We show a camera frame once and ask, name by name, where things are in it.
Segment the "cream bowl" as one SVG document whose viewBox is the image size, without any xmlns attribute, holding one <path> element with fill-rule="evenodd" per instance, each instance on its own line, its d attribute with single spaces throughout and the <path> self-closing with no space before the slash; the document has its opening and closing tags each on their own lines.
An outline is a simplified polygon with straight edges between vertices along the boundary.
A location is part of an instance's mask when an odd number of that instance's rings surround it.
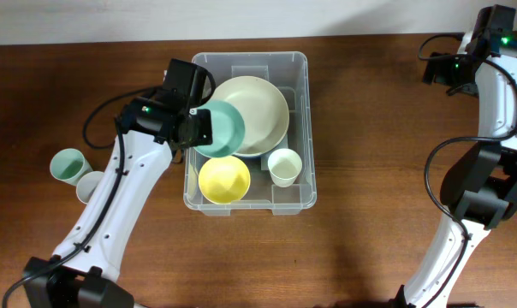
<svg viewBox="0 0 517 308">
<path fill-rule="evenodd" d="M 212 98 L 232 104 L 242 118 L 248 110 L 289 112 L 287 100 L 281 91 L 269 81 L 254 76 L 239 76 L 224 81 L 214 91 Z"/>
<path fill-rule="evenodd" d="M 262 153 L 274 148 L 287 133 L 289 112 L 287 110 L 273 112 L 248 110 L 243 113 L 243 120 L 245 136 L 236 152 Z"/>
</svg>

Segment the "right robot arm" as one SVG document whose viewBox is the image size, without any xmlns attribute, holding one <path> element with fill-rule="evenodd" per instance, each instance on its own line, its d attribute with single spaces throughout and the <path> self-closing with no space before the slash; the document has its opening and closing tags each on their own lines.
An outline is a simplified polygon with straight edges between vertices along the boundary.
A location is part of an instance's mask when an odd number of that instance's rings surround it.
<svg viewBox="0 0 517 308">
<path fill-rule="evenodd" d="M 473 30 L 455 33 L 454 54 L 419 54 L 427 63 L 426 84 L 445 85 L 449 96 L 479 100 L 478 134 L 472 148 L 431 190 L 429 167 L 455 137 L 437 145 L 426 160 L 425 190 L 442 212 L 435 237 L 418 271 L 390 300 L 393 307 L 446 307 L 461 271 L 478 244 L 517 211 L 517 38 L 516 10 L 495 4 L 478 12 Z"/>
</svg>

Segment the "mint green small bowl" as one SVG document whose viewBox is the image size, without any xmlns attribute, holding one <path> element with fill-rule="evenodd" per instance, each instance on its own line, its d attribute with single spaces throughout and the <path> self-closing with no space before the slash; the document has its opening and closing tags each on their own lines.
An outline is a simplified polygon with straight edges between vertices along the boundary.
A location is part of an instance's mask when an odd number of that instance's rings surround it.
<svg viewBox="0 0 517 308">
<path fill-rule="evenodd" d="M 197 108 L 209 110 L 212 124 L 212 144 L 199 145 L 194 149 L 206 157 L 227 157 L 236 153 L 245 137 L 245 123 L 239 110 L 220 100 L 209 100 Z"/>
</svg>

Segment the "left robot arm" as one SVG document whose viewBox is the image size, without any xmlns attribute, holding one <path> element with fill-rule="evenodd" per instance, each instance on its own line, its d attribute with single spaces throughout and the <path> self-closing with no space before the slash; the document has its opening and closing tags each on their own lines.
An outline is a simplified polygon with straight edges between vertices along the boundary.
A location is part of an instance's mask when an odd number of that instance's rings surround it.
<svg viewBox="0 0 517 308">
<path fill-rule="evenodd" d="M 137 305 L 116 282 L 126 245 L 174 154 L 211 144 L 211 113 L 202 106 L 215 89 L 206 68 L 173 59 L 162 85 L 128 94 L 110 160 L 79 220 L 50 259 L 30 258 L 16 283 L 30 306 Z"/>
</svg>

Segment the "clear plastic storage bin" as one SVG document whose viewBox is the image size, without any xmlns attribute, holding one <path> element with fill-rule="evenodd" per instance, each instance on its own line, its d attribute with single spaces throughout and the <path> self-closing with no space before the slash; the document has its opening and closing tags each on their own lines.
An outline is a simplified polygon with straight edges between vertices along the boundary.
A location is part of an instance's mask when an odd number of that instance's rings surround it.
<svg viewBox="0 0 517 308">
<path fill-rule="evenodd" d="M 288 103 L 288 148 L 302 160 L 302 170 L 290 187 L 276 186 L 269 170 L 261 169 L 261 157 L 241 158 L 249 168 L 247 194 L 231 204 L 213 204 L 199 190 L 199 171 L 208 158 L 191 149 L 186 153 L 183 200 L 191 210 L 208 216 L 227 216 L 232 210 L 271 210 L 275 215 L 296 215 L 315 205 L 318 197 L 313 158 L 308 62 L 298 51 L 202 52 L 193 62 L 210 71 L 217 87 L 239 76 L 269 81 Z"/>
</svg>

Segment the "yellow small bowl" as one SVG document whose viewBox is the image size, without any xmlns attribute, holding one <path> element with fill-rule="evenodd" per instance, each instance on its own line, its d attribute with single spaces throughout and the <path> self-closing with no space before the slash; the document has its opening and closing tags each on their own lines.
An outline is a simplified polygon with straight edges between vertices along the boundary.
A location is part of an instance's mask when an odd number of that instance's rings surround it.
<svg viewBox="0 0 517 308">
<path fill-rule="evenodd" d="M 199 190 L 213 204 L 241 200 L 251 186 L 251 174 L 238 157 L 209 159 L 199 171 Z"/>
</svg>

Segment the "grey cup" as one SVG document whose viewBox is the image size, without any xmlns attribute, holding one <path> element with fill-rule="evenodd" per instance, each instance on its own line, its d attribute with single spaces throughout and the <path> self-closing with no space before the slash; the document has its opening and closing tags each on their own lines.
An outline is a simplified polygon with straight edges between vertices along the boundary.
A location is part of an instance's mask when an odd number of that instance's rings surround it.
<svg viewBox="0 0 517 308">
<path fill-rule="evenodd" d="M 102 171 L 92 171 L 81 177 L 76 185 L 76 196 L 81 203 L 87 204 L 90 201 L 103 176 Z"/>
</svg>

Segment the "cream cup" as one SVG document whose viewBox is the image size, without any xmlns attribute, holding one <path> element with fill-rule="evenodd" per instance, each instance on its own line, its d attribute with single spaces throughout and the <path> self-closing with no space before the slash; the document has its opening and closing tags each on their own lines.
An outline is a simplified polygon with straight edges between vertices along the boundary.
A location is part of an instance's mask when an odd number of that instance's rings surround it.
<svg viewBox="0 0 517 308">
<path fill-rule="evenodd" d="M 276 186 L 290 187 L 302 170 L 302 160 L 296 151 L 282 148 L 270 154 L 267 166 Z"/>
</svg>

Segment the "mint green cup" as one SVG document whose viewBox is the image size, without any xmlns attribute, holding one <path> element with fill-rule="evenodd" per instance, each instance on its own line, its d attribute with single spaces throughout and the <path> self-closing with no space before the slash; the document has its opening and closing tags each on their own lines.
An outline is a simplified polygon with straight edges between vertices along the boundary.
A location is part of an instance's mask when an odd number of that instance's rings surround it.
<svg viewBox="0 0 517 308">
<path fill-rule="evenodd" d="M 68 148 L 51 159 L 50 172 L 56 180 L 76 186 L 84 175 L 92 172 L 92 167 L 79 150 Z"/>
</svg>

